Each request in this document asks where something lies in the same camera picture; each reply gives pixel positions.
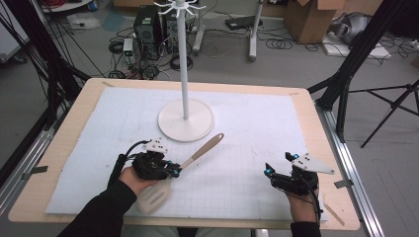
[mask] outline spatula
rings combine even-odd
[[[206,144],[204,144],[203,147],[195,152],[191,158],[189,158],[187,161],[185,161],[185,163],[181,165],[182,170],[188,167],[192,162],[200,158],[202,155],[207,153],[213,147],[215,147],[223,138],[224,134],[220,133],[209,140]],[[136,204],[142,213],[151,213],[169,197],[172,180],[173,178],[159,181],[156,185],[149,187],[141,194],[139,194]]]

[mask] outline tripod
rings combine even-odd
[[[419,80],[417,80],[413,85],[410,84],[406,84],[404,86],[395,86],[395,87],[382,87],[382,88],[374,88],[374,89],[366,89],[366,90],[358,90],[358,91],[350,91],[349,93],[358,93],[358,92],[368,92],[370,94],[372,94],[373,96],[378,97],[379,99],[387,102],[390,104],[391,107],[391,111],[385,116],[385,118],[379,123],[378,127],[373,131],[373,133],[367,138],[367,140],[364,142],[364,144],[361,145],[361,148],[364,148],[367,143],[373,138],[373,136],[378,132],[378,130],[382,127],[382,125],[390,118],[390,116],[395,112],[395,110],[397,109],[402,109],[410,114],[413,114],[417,117],[419,117],[419,96],[418,96],[418,85],[419,85]],[[394,102],[386,99],[380,95],[378,95],[377,93],[375,93],[375,91],[382,91],[382,90],[391,90],[391,89],[402,89],[405,88],[406,91],[401,94],[400,97],[398,97]],[[416,109],[417,112],[414,112],[412,110],[409,110],[403,106],[401,106],[401,103],[403,103],[403,101],[411,94],[411,93],[415,94],[415,99],[416,99]]]

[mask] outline black pole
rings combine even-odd
[[[355,73],[370,55],[391,23],[400,15],[411,0],[383,0],[364,32],[356,40],[348,57],[339,70],[330,78],[308,88],[310,94],[326,88],[316,105],[325,111],[331,111],[333,104],[340,97],[336,132],[341,142],[344,139],[344,123],[348,103],[348,91]]]
[[[46,126],[49,127],[56,120],[56,109],[59,104],[63,100],[70,103],[74,102],[80,93],[81,86],[75,77],[79,78],[80,81],[86,81],[90,76],[74,68],[62,58],[31,0],[4,0],[4,2],[37,49],[42,60],[38,64],[33,60],[32,62],[38,73],[42,74],[42,79],[48,83],[49,113]],[[10,33],[15,39],[18,39],[13,29]]]

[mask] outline floor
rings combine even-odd
[[[94,15],[102,23],[101,27],[96,30],[77,31],[72,36],[99,69],[107,72],[112,67],[112,54],[108,51],[109,39],[115,37],[118,31],[131,27],[133,17],[109,8],[100,9]],[[227,18],[228,16],[209,13],[204,17],[204,21],[208,27],[226,31],[223,20]],[[264,19],[260,33],[282,27],[281,19]],[[288,40],[290,36],[286,32],[282,29],[266,33],[285,34],[282,36],[287,39],[278,43],[286,47],[291,45],[290,49],[271,49],[267,47],[266,41],[258,40],[255,62],[248,59],[248,33],[232,35],[206,32],[200,54],[192,55],[194,67],[189,71],[189,81],[308,88],[332,76],[342,64],[343,57],[327,56],[321,46],[315,48],[316,50],[311,46],[308,50],[304,45]],[[263,39],[272,38],[266,34],[259,36]],[[76,67],[89,75],[101,77],[77,45],[71,42],[68,36],[64,38],[69,42],[68,48]],[[396,45],[390,47],[388,43],[385,46],[389,52],[398,51]],[[410,65],[410,62],[417,55],[411,53],[405,57],[404,54],[393,53],[391,59],[385,60],[382,65],[375,59],[366,60],[355,75],[351,90],[414,83],[418,79],[419,69]],[[124,69],[125,66],[120,63],[118,68]],[[164,72],[157,76],[157,80],[179,81],[179,72]],[[41,83],[31,63],[0,64],[0,73],[1,167],[41,115],[46,102]],[[403,89],[396,89],[379,93],[395,100],[403,92]],[[321,95],[322,91],[314,93],[312,99],[318,99]],[[337,105],[338,102],[335,103],[334,111],[337,110]],[[414,96],[410,95],[403,105],[415,111]],[[370,143],[365,148],[360,147],[388,110],[389,104],[368,93],[350,94],[345,123],[346,144],[384,235],[417,236],[419,191],[414,180],[419,170],[417,117],[397,110]],[[0,217],[0,232],[3,236],[55,236],[64,226],[12,223],[7,219],[8,210],[9,208]],[[322,233],[323,236],[368,236],[365,227],[354,232]],[[291,236],[291,233],[273,230],[270,236]]]

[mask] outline grid paper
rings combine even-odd
[[[224,139],[182,171],[172,182],[169,198],[150,215],[291,220],[286,196],[263,172],[268,162],[278,173],[289,175],[292,167],[285,152],[306,152],[292,98],[213,92],[189,92],[189,97],[209,105],[215,126],[199,141],[179,143],[165,138],[157,124],[160,110],[181,99],[179,91],[106,88],[45,212],[80,212],[106,188],[118,155],[139,140],[163,137],[169,149],[165,159],[182,164],[223,132]],[[131,154],[141,151],[138,146]],[[126,215],[142,213],[134,204]]]

